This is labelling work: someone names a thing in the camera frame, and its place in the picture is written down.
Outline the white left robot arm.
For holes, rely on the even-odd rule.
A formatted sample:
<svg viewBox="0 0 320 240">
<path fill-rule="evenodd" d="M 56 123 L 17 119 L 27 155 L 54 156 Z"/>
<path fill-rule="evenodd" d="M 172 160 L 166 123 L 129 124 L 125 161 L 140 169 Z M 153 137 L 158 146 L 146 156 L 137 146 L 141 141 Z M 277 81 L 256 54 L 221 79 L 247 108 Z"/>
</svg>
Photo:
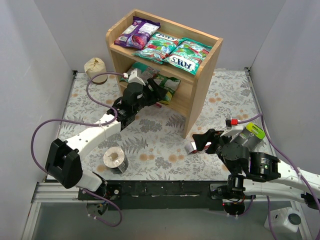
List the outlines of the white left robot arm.
<svg viewBox="0 0 320 240">
<path fill-rule="evenodd" d="M 66 189 L 78 187 L 104 197 L 106 180 L 83 169 L 81 160 L 101 142 L 130 125 L 142 108 L 162 101 L 166 94 L 167 90 L 152 78 L 146 83 L 128 83 L 123 95 L 96 123 L 67 140 L 57 138 L 51 143 L 45 170 Z"/>
</svg>

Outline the green yellow candy bag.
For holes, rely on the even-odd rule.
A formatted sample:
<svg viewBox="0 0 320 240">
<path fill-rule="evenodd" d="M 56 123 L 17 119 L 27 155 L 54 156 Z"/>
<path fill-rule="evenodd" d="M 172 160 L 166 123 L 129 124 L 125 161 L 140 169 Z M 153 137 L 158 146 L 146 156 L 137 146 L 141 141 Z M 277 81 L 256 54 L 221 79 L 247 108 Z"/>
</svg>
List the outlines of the green yellow candy bag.
<svg viewBox="0 0 320 240">
<path fill-rule="evenodd" d="M 177 89 L 180 86 L 181 80 L 175 77 L 167 77 L 162 74 L 157 74 L 154 81 L 163 89 L 167 90 L 167 93 L 161 104 L 169 105 Z"/>
</svg>

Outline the purple berry candy bag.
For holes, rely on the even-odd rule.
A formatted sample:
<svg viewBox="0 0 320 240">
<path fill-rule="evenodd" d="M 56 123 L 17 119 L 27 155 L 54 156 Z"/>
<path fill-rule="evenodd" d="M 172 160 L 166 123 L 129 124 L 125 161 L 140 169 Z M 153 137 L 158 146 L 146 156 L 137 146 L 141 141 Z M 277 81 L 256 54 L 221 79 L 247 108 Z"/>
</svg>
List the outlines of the purple berry candy bag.
<svg viewBox="0 0 320 240">
<path fill-rule="evenodd" d="M 114 44 L 124 48 L 142 50 L 160 27 L 159 22 L 134 16 L 132 24 L 114 41 Z"/>
</svg>

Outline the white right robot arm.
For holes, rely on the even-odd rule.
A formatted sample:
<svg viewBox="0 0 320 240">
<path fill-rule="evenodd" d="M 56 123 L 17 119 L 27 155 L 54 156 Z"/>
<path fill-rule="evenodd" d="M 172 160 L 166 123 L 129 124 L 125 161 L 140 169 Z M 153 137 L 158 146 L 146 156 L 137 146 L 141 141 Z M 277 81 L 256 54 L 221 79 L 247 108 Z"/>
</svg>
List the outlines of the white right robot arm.
<svg viewBox="0 0 320 240">
<path fill-rule="evenodd" d="M 221 131 L 209 129 L 192 136 L 197 151 L 215 154 L 229 171 L 225 185 L 212 191 L 216 198 L 240 200 L 253 195 L 287 198 L 320 208 L 320 176 L 293 166 L 276 156 L 255 152 L 260 139 L 242 126 Z"/>
</svg>

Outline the green mint candy bag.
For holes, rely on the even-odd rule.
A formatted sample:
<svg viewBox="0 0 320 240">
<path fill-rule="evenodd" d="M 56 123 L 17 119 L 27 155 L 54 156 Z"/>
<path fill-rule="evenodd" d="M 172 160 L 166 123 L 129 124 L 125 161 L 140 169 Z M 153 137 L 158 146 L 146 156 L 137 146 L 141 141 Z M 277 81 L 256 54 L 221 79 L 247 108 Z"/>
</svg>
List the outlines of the green mint candy bag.
<svg viewBox="0 0 320 240">
<path fill-rule="evenodd" d="M 182 38 L 167 35 L 162 32 L 156 32 L 142 50 L 134 52 L 132 55 L 143 59 L 162 64 L 179 44 L 183 42 Z"/>
</svg>

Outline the teal candy bag back side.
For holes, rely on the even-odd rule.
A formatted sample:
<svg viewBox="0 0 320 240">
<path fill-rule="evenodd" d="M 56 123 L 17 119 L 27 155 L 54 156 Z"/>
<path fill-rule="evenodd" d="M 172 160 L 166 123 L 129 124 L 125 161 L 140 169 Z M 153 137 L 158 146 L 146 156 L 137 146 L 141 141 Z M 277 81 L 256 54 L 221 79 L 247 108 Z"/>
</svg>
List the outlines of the teal candy bag back side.
<svg viewBox="0 0 320 240">
<path fill-rule="evenodd" d="M 153 79 L 159 72 L 160 71 L 155 68 L 140 62 L 135 62 L 125 74 L 128 78 L 122 77 L 120 81 L 127 83 L 139 83 L 145 86 L 147 80 Z"/>
</svg>

